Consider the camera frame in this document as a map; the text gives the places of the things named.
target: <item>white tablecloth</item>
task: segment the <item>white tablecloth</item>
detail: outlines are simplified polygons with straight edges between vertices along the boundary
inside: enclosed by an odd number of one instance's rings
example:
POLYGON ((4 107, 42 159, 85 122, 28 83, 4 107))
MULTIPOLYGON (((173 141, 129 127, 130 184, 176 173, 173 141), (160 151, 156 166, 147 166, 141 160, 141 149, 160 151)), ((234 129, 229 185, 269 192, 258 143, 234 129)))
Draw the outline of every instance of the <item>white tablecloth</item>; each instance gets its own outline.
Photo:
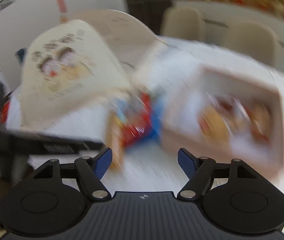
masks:
MULTIPOLYGON (((168 46, 134 74, 134 83, 153 90, 162 86, 167 91, 166 100, 176 93, 183 81, 202 65, 224 69, 238 75, 245 75, 260 82, 277 87, 283 101, 284 74, 254 59, 235 52, 199 42, 166 38, 168 46)), ((58 136, 104 139, 108 100, 94 103, 63 117, 54 126, 38 131, 58 136)), ((20 130, 18 91, 12 97, 7 120, 9 130, 20 130)), ((29 162, 35 168, 56 156, 31 156, 29 162)), ((78 156, 58 156, 61 163, 72 162, 78 156)), ((149 142, 130 149, 125 156, 124 168, 107 171, 102 182, 113 194, 115 191, 173 191, 175 194, 187 182, 187 177, 178 166, 176 155, 165 153, 155 142, 149 142)), ((73 181, 66 184, 76 187, 73 181)), ((284 173, 272 183, 284 193, 284 173)))

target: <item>beige chair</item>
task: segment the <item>beige chair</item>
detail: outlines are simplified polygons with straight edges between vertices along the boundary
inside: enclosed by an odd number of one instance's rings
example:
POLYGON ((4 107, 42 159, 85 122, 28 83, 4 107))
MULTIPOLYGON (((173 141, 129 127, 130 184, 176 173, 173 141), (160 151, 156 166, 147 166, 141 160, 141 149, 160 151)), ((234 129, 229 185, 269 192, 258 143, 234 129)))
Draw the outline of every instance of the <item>beige chair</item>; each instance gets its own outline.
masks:
POLYGON ((271 28, 250 20, 233 23, 223 46, 270 66, 275 65, 280 48, 278 37, 271 28))
POLYGON ((184 40, 203 41, 205 24, 202 13, 195 8, 177 6, 166 9, 162 19, 161 35, 184 40))

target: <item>printed paper bag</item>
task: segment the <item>printed paper bag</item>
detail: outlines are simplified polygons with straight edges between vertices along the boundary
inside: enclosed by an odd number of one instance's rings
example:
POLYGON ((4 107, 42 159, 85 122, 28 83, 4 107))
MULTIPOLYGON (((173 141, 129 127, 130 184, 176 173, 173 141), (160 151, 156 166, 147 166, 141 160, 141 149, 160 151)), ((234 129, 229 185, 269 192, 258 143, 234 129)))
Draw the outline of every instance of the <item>printed paper bag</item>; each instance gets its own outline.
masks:
POLYGON ((89 23, 102 36, 114 55, 131 76, 154 44, 162 42, 144 23, 116 10, 89 10, 77 13, 73 19, 89 23))
POLYGON ((118 59, 86 22, 73 20, 36 38, 22 74, 24 125, 51 124, 71 110, 130 83, 118 59))

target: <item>white wall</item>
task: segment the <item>white wall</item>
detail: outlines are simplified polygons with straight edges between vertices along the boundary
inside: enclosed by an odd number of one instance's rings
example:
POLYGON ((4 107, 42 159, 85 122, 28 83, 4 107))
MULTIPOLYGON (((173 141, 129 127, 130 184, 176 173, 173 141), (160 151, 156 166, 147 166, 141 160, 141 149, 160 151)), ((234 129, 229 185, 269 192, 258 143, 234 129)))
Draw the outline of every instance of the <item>white wall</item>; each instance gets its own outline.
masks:
POLYGON ((175 5, 191 6, 203 13, 206 20, 206 42, 222 45, 228 31, 227 26, 237 18, 249 18, 269 26, 278 36, 281 50, 275 68, 284 72, 284 20, 271 14, 234 4, 220 2, 176 0, 175 5))
MULTIPOLYGON (((65 0, 68 14, 88 9, 126 11, 125 0, 65 0)), ((20 85, 21 67, 15 53, 45 30, 59 24, 56 0, 16 0, 0 11, 0 68, 10 87, 20 85)))

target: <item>snack package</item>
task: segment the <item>snack package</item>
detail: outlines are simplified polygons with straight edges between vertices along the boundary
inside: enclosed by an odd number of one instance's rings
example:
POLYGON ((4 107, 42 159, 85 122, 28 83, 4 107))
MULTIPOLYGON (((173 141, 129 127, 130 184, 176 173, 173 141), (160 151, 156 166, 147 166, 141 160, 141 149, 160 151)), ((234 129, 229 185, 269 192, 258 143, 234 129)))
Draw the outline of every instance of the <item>snack package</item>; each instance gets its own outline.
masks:
POLYGON ((249 129, 250 118, 238 99, 227 95, 207 95, 209 106, 203 109, 198 119, 205 139, 228 142, 232 135, 249 129))
POLYGON ((251 134, 257 141, 269 141, 272 131, 270 110, 261 102, 256 102, 249 116, 252 124, 251 134))
POLYGON ((160 114, 162 110, 160 96, 137 90, 128 100, 118 100, 110 114, 107 146, 112 148, 111 167, 121 168, 124 150, 145 138, 158 138, 160 114))
POLYGON ((241 102, 233 96, 217 98, 220 112, 227 119, 229 128, 233 134, 247 130, 250 118, 241 102))
POLYGON ((217 142, 228 142, 230 129, 223 115, 213 106, 207 106, 198 120, 205 139, 212 139, 217 142))
POLYGON ((2 110, 0 112, 0 116, 1 116, 1 124, 4 124, 6 122, 6 119, 8 117, 8 113, 9 113, 9 108, 10 108, 10 100, 7 100, 3 107, 2 110))

